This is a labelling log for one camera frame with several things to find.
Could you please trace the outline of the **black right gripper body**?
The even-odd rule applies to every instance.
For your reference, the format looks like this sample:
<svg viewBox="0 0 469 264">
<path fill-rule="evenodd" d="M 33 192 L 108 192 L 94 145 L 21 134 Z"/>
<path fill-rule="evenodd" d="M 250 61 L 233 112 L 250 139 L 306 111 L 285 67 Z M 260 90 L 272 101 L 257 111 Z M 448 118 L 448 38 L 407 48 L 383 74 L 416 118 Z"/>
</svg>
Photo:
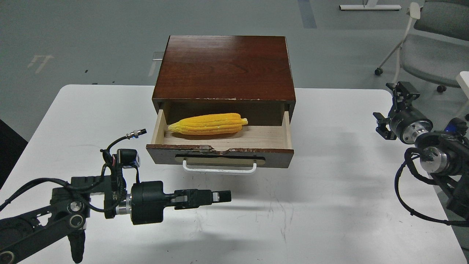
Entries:
<svg viewBox="0 0 469 264">
<path fill-rule="evenodd" d="M 431 132 L 433 123 L 417 109 L 391 110 L 389 127 L 402 143 L 415 144 L 417 137 Z"/>
</svg>

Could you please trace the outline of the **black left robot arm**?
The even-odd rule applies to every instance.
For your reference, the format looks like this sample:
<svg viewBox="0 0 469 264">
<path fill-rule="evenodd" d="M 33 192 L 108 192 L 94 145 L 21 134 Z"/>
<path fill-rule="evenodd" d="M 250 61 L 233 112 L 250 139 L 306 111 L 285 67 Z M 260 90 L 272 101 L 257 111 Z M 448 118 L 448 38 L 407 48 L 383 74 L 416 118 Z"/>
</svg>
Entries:
<svg viewBox="0 0 469 264">
<path fill-rule="evenodd" d="M 85 224 L 92 206 L 92 193 L 111 193 L 109 178 L 99 182 L 99 177 L 73 177 L 72 182 L 55 178 L 31 180 L 15 191 L 1 204 L 1 209 L 33 187 L 53 182 L 60 187 L 52 190 L 48 206 L 15 217 L 1 220 L 1 263 L 15 264 L 68 237 L 71 256 L 75 263 L 82 262 L 85 242 Z M 199 189 L 163 191 L 163 182 L 136 182 L 129 194 L 124 190 L 116 202 L 105 206 L 111 217 L 129 214 L 133 224 L 161 223 L 167 207 L 194 209 L 214 203 L 231 202 L 229 190 Z"/>
</svg>

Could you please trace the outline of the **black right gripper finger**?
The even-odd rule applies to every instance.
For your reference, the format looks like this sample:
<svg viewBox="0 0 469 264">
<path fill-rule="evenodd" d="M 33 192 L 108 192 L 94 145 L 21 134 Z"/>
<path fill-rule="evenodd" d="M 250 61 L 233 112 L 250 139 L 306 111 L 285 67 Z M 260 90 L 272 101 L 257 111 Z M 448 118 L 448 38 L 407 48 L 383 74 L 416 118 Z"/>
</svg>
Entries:
<svg viewBox="0 0 469 264">
<path fill-rule="evenodd" d="M 385 140 L 396 140 L 397 136 L 391 130 L 387 129 L 387 125 L 390 125 L 391 118 L 385 118 L 379 112 L 373 112 L 373 116 L 377 120 L 376 132 L 380 134 Z"/>
<path fill-rule="evenodd" d="M 387 82 L 387 88 L 392 92 L 392 107 L 389 114 L 397 114 L 412 106 L 412 102 L 420 97 L 420 92 L 407 81 Z"/>
</svg>

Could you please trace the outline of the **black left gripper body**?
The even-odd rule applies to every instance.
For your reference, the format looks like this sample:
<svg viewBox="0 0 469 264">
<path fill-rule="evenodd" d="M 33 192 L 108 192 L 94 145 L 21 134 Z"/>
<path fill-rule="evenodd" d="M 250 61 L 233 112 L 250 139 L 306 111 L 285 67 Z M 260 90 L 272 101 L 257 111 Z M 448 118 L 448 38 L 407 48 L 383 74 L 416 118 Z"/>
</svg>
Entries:
<svg viewBox="0 0 469 264">
<path fill-rule="evenodd" d="M 116 206 L 116 214 L 130 214 L 133 224 L 161 223 L 163 210 L 174 206 L 175 198 L 175 194 L 163 192 L 162 181 L 135 183 L 131 192 Z"/>
</svg>

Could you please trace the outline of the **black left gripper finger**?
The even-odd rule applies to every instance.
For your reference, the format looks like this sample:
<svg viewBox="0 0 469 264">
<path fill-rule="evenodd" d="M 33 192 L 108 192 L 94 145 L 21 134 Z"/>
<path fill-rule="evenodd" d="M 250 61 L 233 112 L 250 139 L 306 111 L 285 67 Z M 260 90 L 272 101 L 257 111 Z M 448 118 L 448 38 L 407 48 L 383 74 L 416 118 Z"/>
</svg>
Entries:
<svg viewBox="0 0 469 264">
<path fill-rule="evenodd" d="M 213 202 L 187 201 L 174 204 L 174 209 L 196 209 L 200 206 L 212 205 Z"/>
<path fill-rule="evenodd" d="M 176 203 L 223 203 L 231 202 L 231 191 L 211 191 L 211 190 L 176 190 L 172 202 Z"/>
</svg>

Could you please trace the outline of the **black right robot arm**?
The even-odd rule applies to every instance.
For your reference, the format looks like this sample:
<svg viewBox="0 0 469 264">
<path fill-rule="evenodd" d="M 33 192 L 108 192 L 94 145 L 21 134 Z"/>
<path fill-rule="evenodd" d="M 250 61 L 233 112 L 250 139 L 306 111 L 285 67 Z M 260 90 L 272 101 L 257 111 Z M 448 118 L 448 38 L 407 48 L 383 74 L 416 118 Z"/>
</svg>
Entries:
<svg viewBox="0 0 469 264">
<path fill-rule="evenodd" d="M 410 145 L 404 153 L 404 162 L 394 177 L 394 191 L 399 202 L 411 215 L 423 220 L 468 227 L 469 149 L 466 122 L 453 118 L 445 129 L 435 131 L 431 120 L 412 105 L 420 93 L 410 82 L 389 82 L 386 86 L 392 92 L 392 107 L 387 117 L 378 112 L 373 113 L 377 120 L 376 132 L 385 140 L 400 140 Z M 447 209 L 463 220 L 432 218 L 407 205 L 399 190 L 405 167 L 421 182 L 439 186 L 448 197 Z"/>
</svg>

